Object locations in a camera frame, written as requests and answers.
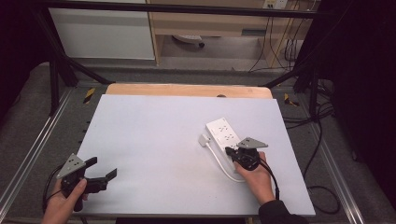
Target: black sleeve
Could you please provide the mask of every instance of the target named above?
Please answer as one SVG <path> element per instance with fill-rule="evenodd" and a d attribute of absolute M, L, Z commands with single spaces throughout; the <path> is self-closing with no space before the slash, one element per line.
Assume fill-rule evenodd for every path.
<path fill-rule="evenodd" d="M 259 209 L 262 224 L 293 223 L 306 224 L 308 221 L 300 216 L 291 215 L 282 201 L 275 200 L 263 204 Z"/>

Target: human hand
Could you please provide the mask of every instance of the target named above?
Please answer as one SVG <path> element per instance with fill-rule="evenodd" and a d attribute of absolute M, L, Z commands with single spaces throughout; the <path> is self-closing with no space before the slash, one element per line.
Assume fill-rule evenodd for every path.
<path fill-rule="evenodd" d="M 74 206 L 79 196 L 87 187 L 87 180 L 81 179 L 70 195 L 65 198 L 61 190 L 61 180 L 57 180 L 52 193 L 54 194 L 48 202 L 46 213 L 44 214 L 42 224 L 64 224 L 73 213 Z M 83 200 L 87 200 L 87 195 L 83 195 Z"/>
<path fill-rule="evenodd" d="M 266 161 L 264 152 L 259 152 L 259 155 L 261 159 Z M 272 191 L 271 176 L 264 167 L 259 165 L 255 170 L 249 171 L 236 161 L 233 164 L 235 165 L 236 172 L 247 181 L 250 190 L 256 196 L 260 205 L 276 199 Z"/>

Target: gray floor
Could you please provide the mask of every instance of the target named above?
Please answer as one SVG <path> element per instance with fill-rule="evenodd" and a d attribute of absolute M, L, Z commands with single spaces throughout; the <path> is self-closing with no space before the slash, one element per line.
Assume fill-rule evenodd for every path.
<path fill-rule="evenodd" d="M 98 74 L 113 78 L 119 82 L 155 82 L 155 83 L 190 83 L 257 86 L 282 74 L 282 71 L 246 71 L 256 62 L 258 55 L 257 40 L 210 37 L 205 40 L 205 51 L 198 47 L 177 43 L 172 38 L 165 40 L 163 64 L 159 66 L 125 66 L 111 68 L 93 68 Z M 89 78 L 80 76 L 86 83 Z M 294 94 L 288 88 L 293 79 L 275 88 L 274 97 L 278 99 L 282 115 L 285 117 L 303 117 L 299 106 L 285 105 L 284 91 L 291 97 Z M 84 137 L 83 130 L 89 128 L 89 121 L 99 101 L 106 91 L 106 86 L 96 88 L 89 104 L 82 103 L 89 85 L 73 90 L 61 119 L 53 130 L 49 141 L 44 146 L 31 173 L 27 177 L 14 204 L 9 209 L 7 218 L 40 218 L 41 194 L 47 176 L 58 164 L 62 163 L 71 152 L 77 152 L 79 142 Z M 38 67 L 32 72 L 26 83 L 21 99 L 7 113 L 0 126 L 1 161 L 0 192 L 3 193 L 13 174 L 18 170 L 30 146 L 44 126 L 50 111 L 49 76 L 46 67 Z M 386 197 L 375 183 L 364 163 L 351 159 L 350 148 L 337 124 L 336 118 L 328 117 L 323 122 L 323 133 L 332 150 L 337 164 L 367 223 L 396 223 L 396 214 Z M 297 161 L 303 170 L 315 147 L 316 141 L 309 126 L 289 130 L 290 141 L 296 153 Z M 322 158 L 317 155 L 308 172 L 307 186 L 323 185 L 333 189 Z M 313 203 L 327 209 L 334 207 L 332 197 L 320 190 L 311 192 Z M 308 218 L 313 223 L 348 223 L 346 213 L 342 210 L 336 215 L 325 215 L 317 211 L 315 217 Z"/>

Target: white table surface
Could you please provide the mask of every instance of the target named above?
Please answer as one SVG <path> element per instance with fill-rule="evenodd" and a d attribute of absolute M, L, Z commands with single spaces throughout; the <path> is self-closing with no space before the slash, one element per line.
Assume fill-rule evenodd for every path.
<path fill-rule="evenodd" d="M 293 214 L 313 216 L 301 171 L 276 100 L 186 96 L 102 95 L 78 156 L 98 163 L 86 176 L 118 168 L 106 191 L 92 194 L 82 215 L 118 217 L 255 216 L 259 205 L 198 143 L 205 124 L 226 118 L 237 135 L 265 151 Z"/>

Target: white power strip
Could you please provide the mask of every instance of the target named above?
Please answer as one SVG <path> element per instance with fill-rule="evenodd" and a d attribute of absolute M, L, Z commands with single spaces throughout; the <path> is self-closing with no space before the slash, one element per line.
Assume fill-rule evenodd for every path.
<path fill-rule="evenodd" d="M 230 163 L 231 167 L 233 167 L 233 171 L 235 172 L 235 167 L 233 166 L 233 160 L 231 157 L 227 155 L 225 152 L 226 147 L 232 147 L 237 149 L 237 144 L 241 142 L 238 135 L 233 131 L 230 124 L 227 122 L 225 118 L 217 119 L 212 122 L 206 124 L 206 129 L 212 135 L 212 139 L 218 145 L 218 149 L 220 150 L 220 155 Z"/>

